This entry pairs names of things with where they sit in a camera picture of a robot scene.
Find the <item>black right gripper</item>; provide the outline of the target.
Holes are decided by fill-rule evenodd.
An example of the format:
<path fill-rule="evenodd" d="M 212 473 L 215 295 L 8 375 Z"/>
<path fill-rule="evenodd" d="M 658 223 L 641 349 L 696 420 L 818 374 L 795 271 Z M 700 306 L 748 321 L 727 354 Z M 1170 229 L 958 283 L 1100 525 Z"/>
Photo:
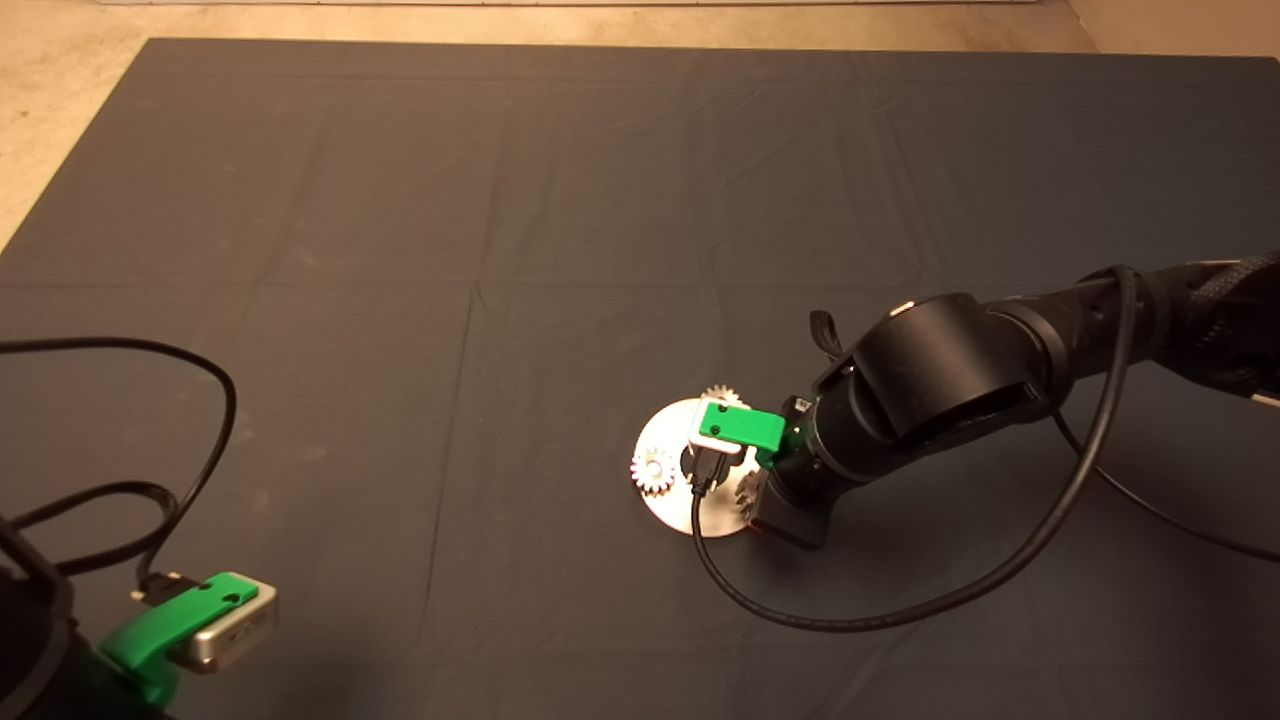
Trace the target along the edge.
<path fill-rule="evenodd" d="M 750 528 L 803 550 L 822 548 L 829 534 L 835 501 L 842 493 L 841 475 L 823 447 L 813 421 L 815 404 L 787 397 L 780 450 L 771 465 L 754 473 Z"/>

